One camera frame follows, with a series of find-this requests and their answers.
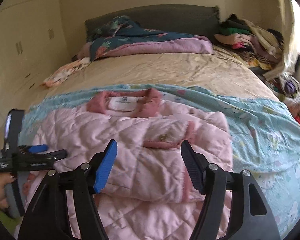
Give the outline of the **pink pillow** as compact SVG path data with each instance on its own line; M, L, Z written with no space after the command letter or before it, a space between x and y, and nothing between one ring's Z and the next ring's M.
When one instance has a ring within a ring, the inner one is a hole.
M72 61L77 61L81 60L85 57L90 57L90 47L91 47L91 42L87 42L81 49L80 51L72 57Z

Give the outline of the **dark green headboard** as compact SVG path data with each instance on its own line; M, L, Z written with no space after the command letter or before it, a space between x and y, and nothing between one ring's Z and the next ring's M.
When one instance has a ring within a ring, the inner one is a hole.
M219 31L219 7L189 4L158 4L111 12L85 21L87 40L93 31L117 16L126 15L143 28L207 37L213 44Z

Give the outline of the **clothes heap on floor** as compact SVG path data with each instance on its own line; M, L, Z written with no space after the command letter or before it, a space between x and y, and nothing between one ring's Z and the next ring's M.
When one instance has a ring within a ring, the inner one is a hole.
M296 117L300 112L300 83L285 73L270 80L268 87L287 106L291 115Z

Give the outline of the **teal floral purple comforter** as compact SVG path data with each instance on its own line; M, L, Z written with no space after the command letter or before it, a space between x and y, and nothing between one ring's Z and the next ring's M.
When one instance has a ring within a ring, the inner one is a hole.
M91 61L135 54L214 53L205 36L143 28L128 16L117 16L93 30L86 45Z

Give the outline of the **peach white small garment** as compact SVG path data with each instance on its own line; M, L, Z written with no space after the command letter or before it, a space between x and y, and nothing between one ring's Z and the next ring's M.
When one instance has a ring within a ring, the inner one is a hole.
M43 81L43 85L47 88L56 87L66 81L69 76L75 74L91 64L89 57L76 60L59 68Z

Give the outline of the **pile of assorted clothes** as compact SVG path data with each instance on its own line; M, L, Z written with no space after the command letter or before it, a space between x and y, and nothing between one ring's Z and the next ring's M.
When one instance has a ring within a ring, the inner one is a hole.
M233 51L248 68L264 72L274 69L283 57L283 35L273 29L263 29L235 14L219 24L215 39Z

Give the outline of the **bed with beige sheet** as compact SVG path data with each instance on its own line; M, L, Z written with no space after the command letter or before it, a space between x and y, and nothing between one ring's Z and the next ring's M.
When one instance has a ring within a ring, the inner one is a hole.
M92 62L55 88L36 88L30 104L77 90L119 84L199 86L218 95L276 100L272 91L233 53L214 46L210 54L138 54Z

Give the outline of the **light blue cartoon blanket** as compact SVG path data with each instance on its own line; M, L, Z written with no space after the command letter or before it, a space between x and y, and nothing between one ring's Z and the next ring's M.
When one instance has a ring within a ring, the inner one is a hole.
M220 96L201 87L172 85L117 85L55 95L30 108L20 133L21 144L32 136L50 111L88 103L104 91L135 92L156 89L163 98L205 112L221 112L229 125L233 166L247 169L263 192L281 238L300 219L300 125L285 104L269 99Z

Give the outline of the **cream window curtain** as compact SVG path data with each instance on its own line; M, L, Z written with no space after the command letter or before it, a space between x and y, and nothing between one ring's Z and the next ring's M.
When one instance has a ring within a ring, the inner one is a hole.
M294 74L300 52L300 5L296 0L279 0L281 30L284 46L281 61L266 72L264 78L272 80L283 73Z

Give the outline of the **pink quilted jacket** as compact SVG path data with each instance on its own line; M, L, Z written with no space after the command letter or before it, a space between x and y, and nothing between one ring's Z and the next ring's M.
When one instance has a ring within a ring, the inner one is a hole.
M233 166L225 115L168 100L156 89L104 91L80 106L50 111L32 137L34 145L68 152L55 163L58 172L117 142L106 186L95 197L110 239L189 239L204 196L181 157L184 140L222 169Z

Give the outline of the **cream wardrobe with drawers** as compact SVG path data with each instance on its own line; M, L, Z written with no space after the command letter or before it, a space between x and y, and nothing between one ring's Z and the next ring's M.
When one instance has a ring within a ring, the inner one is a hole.
M44 79L69 59L59 0L3 0L0 128L7 112L27 108Z

